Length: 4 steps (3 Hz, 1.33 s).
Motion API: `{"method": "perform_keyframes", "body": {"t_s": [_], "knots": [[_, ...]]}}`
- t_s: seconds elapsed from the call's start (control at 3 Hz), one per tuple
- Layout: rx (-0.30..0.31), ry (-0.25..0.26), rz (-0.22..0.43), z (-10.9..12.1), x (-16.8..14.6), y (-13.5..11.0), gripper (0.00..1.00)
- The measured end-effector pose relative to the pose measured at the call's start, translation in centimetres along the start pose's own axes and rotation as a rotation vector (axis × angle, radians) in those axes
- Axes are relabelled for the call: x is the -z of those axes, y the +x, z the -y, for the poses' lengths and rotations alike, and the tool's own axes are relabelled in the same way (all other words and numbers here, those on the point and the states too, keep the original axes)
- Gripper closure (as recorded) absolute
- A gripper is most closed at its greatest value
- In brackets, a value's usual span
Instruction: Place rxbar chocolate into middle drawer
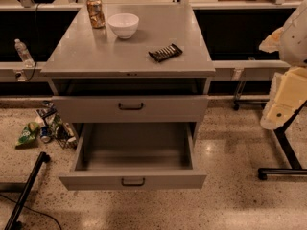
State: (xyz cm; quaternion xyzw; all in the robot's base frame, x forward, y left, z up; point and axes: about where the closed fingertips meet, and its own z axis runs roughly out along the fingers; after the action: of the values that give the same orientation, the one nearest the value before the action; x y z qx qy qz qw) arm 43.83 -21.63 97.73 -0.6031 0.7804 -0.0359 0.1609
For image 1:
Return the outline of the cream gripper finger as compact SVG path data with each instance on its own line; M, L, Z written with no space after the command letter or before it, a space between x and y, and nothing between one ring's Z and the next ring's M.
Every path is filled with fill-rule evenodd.
M307 101L307 69L291 67L284 74L275 73L272 78L270 99L260 120L264 129L277 129L294 115Z
M263 52L272 53L279 50L280 36L283 33L283 28L280 27L268 35L259 45L259 49Z

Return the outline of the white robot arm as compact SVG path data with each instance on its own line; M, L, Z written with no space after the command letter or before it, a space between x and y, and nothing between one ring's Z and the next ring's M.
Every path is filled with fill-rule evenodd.
M259 49L278 52L280 60L290 65L284 74L274 74L260 121L265 129L277 129L307 101L307 0L261 42Z

